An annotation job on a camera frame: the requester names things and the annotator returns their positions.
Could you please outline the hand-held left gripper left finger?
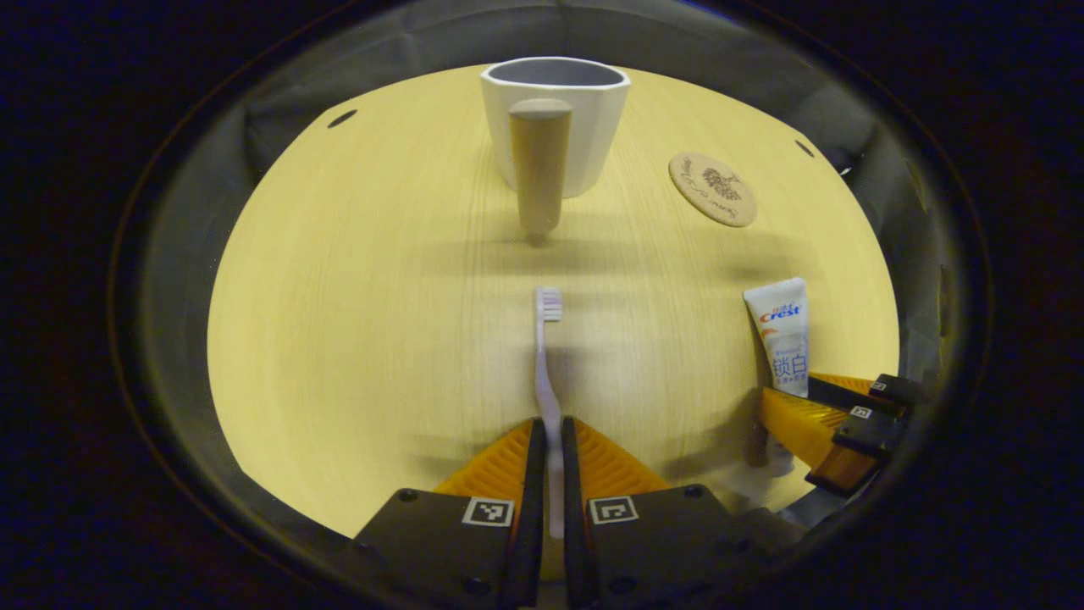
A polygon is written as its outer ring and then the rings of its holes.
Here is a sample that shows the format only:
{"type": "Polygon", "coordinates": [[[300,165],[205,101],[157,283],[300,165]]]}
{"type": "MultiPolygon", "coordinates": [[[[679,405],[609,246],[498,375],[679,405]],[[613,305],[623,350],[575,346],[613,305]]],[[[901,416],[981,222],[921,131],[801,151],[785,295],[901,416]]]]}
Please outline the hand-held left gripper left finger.
{"type": "Polygon", "coordinates": [[[545,425],[530,419],[437,489],[395,491],[354,536],[357,579],[395,609],[533,606],[546,447],[545,425]]]}

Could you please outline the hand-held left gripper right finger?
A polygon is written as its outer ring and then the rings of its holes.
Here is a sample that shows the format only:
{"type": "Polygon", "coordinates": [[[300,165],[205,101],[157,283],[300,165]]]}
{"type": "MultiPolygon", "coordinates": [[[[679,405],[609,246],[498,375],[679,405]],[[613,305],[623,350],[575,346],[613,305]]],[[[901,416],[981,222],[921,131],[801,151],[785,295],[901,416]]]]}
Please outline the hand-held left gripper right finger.
{"type": "Polygon", "coordinates": [[[564,567],[572,609],[724,609],[780,568],[805,531],[670,486],[584,421],[562,421],[564,567]]]}

